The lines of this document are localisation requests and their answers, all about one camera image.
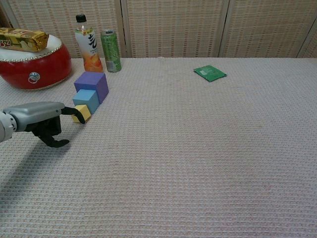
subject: green packet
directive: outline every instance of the green packet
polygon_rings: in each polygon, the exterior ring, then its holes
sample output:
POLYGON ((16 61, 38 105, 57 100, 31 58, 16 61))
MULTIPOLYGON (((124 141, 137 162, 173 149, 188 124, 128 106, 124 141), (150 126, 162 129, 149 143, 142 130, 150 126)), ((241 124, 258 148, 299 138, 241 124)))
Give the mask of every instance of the green packet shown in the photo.
POLYGON ((194 69, 194 72, 199 74, 201 77, 206 79, 209 82, 212 82, 216 79, 227 76, 224 72, 221 72, 219 69, 212 67, 211 65, 206 65, 201 68, 194 69))

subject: gray robot arm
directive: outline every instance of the gray robot arm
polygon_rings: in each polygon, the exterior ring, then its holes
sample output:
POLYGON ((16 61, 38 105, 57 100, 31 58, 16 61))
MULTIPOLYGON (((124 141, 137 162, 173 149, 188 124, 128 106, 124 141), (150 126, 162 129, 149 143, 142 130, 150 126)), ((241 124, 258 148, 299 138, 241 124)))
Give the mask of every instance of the gray robot arm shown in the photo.
POLYGON ((50 147, 61 147, 68 140, 56 141, 53 135, 61 133, 59 115, 75 115, 85 120, 75 108, 60 102, 38 102, 8 107, 0 112, 0 142, 8 140, 14 132, 31 131, 50 147))

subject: bottle cap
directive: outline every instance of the bottle cap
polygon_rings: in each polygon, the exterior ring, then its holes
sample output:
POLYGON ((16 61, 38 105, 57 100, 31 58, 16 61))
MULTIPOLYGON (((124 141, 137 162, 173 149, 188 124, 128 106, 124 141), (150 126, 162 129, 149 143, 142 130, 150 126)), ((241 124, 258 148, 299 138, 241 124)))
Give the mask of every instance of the bottle cap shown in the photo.
POLYGON ((76 21, 77 22, 86 22, 86 16, 84 14, 78 14, 76 15, 76 21))

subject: red drum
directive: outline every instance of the red drum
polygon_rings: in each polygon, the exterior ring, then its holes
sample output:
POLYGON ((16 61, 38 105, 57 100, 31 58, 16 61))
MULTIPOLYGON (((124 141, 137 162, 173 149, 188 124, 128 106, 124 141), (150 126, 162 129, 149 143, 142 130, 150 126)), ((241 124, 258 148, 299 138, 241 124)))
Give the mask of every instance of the red drum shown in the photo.
POLYGON ((21 89, 40 89, 64 80, 71 72, 66 46, 50 35, 47 47, 36 53, 0 48, 0 76, 21 89))

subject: plastic bottle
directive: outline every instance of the plastic bottle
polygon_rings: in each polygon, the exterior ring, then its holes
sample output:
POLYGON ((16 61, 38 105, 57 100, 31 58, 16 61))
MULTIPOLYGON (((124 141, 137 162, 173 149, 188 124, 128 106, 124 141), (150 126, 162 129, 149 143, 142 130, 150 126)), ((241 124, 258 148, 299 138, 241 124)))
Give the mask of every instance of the plastic bottle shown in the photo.
POLYGON ((85 70, 103 72, 104 69, 97 53, 97 39, 93 28, 87 26, 84 14, 76 15, 76 20, 78 26, 75 30, 75 38, 84 58, 85 70))

